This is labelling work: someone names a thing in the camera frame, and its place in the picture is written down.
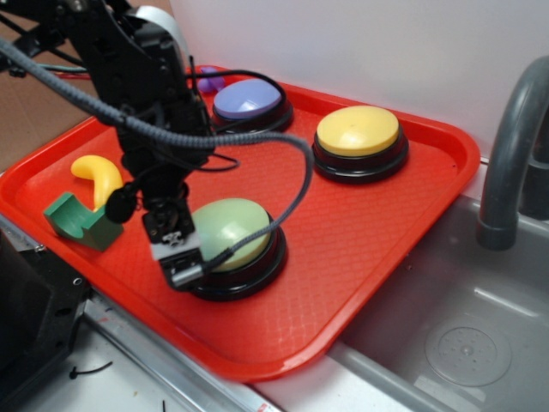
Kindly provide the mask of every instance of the red tray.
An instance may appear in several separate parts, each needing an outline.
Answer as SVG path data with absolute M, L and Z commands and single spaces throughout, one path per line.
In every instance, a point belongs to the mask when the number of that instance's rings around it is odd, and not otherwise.
M 359 104 L 285 88 L 295 107 L 288 132 L 311 142 L 323 116 Z M 210 302 L 171 290 L 151 258 L 139 215 L 102 253 L 53 232 L 42 212 L 64 191 L 93 206 L 93 183 L 72 176 L 72 161 L 96 154 L 119 165 L 114 130 L 95 119 L 11 167 L 0 178 L 0 211 L 210 371 L 245 382 L 272 379 L 325 353 L 477 170 L 480 153 L 466 133 L 395 115 L 410 141 L 403 169 L 368 185 L 337 184 L 316 175 L 305 201 L 283 225 L 288 260 L 282 274 L 239 301 Z M 268 143 L 220 152 L 242 165 L 229 173 L 193 173 L 193 210 L 221 198 L 244 197 L 278 215 L 301 185 L 303 160 L 293 148 Z

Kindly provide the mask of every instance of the gray sink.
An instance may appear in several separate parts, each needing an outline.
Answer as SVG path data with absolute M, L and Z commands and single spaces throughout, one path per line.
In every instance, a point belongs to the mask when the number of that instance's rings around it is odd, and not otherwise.
M 516 245 L 487 251 L 478 210 L 458 198 L 340 341 L 433 409 L 549 410 L 549 229 L 521 217 Z

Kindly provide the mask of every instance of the black cable tie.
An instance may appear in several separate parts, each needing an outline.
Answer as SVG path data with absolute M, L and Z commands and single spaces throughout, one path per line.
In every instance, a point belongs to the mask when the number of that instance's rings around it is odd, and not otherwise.
M 69 373 L 69 378 L 76 379 L 78 375 L 89 375 L 90 373 L 101 372 L 107 369 L 110 365 L 112 365 L 112 360 L 109 363 L 103 365 L 102 367 L 98 367 L 97 369 L 92 369 L 91 371 L 83 371 L 83 372 L 78 372 L 76 371 L 76 367 L 73 367 L 72 371 L 70 371 Z
M 27 72 L 20 67 L 12 67 L 11 69 L 9 69 L 9 75 L 12 77 L 23 79 L 27 77 Z

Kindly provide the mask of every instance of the cardboard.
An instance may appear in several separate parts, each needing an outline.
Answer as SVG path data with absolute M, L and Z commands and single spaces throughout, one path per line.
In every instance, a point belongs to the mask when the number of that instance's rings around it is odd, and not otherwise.
M 152 5 L 171 13 L 169 0 L 139 0 L 131 4 Z M 35 25 L 32 21 L 6 16 L 25 29 Z M 0 23 L 0 36 L 14 40 L 17 34 Z M 75 56 L 70 45 L 63 45 L 60 50 Z M 35 60 L 70 65 L 50 53 L 43 53 Z M 69 82 L 96 95 L 90 81 Z M 0 74 L 0 171 L 88 117 L 31 76 L 20 79 L 3 72 Z

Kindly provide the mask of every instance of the green button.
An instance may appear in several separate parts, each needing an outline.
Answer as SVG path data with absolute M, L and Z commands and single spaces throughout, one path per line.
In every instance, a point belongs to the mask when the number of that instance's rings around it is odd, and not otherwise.
M 251 200 L 228 198 L 201 207 L 192 215 L 200 236 L 200 250 L 209 260 L 233 246 L 239 240 L 266 227 L 268 214 L 263 207 Z M 214 271 L 241 268 L 257 258 L 265 250 L 270 235 L 266 234 L 240 248 L 229 260 Z

